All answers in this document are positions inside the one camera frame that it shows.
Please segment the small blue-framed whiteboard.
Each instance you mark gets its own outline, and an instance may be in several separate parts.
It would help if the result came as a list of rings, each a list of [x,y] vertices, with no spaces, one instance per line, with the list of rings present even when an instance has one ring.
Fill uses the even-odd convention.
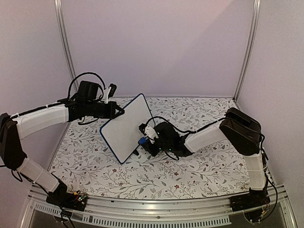
[[[124,114],[108,120],[100,135],[120,164],[125,163],[142,137],[139,126],[152,117],[144,94],[138,94],[124,108]]]

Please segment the blue whiteboard eraser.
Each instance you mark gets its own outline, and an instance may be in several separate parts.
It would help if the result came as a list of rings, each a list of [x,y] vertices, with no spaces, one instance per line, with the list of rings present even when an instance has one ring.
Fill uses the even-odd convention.
[[[145,137],[142,137],[139,141],[138,141],[138,144],[139,145],[143,145],[143,144],[145,144],[145,143],[147,143],[148,141],[147,141],[147,139],[145,138]]]

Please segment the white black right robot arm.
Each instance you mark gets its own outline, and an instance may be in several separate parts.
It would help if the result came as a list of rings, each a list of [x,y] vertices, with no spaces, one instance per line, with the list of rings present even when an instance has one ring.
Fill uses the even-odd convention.
[[[267,185],[262,157],[264,135],[261,125],[244,112],[229,108],[225,116],[198,130],[182,131],[163,119],[154,127],[149,121],[139,126],[144,135],[138,141],[147,152],[156,156],[159,152],[172,153],[176,158],[187,157],[214,143],[228,140],[246,162],[251,193],[246,195],[249,207],[256,207],[264,199],[262,190]]]

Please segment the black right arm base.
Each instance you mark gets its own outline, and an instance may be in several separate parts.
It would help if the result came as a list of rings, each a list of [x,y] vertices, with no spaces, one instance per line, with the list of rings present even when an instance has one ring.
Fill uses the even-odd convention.
[[[258,223],[269,210],[270,198],[267,190],[249,190],[249,193],[229,198],[233,212],[249,210],[244,213],[250,223]]]

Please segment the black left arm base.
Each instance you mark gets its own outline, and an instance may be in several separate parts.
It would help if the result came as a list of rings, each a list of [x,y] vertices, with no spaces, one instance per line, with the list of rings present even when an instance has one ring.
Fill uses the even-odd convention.
[[[85,211],[87,194],[80,191],[70,193],[65,190],[58,190],[48,192],[46,202],[66,209]]]

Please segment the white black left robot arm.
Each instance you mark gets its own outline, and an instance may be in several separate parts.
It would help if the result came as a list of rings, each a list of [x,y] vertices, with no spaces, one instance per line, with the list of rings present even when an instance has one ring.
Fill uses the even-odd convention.
[[[73,202],[82,203],[79,191],[69,193],[66,184],[55,175],[48,172],[37,159],[38,152],[26,152],[26,149],[54,149],[57,136],[47,133],[51,130],[62,130],[63,126],[75,120],[86,117],[99,119],[114,119],[124,110],[115,101],[110,101],[117,90],[115,84],[99,85],[90,81],[81,81],[74,95],[59,99],[20,114],[0,115],[0,158],[3,166],[12,172],[41,187],[48,200],[53,204],[67,206]]]

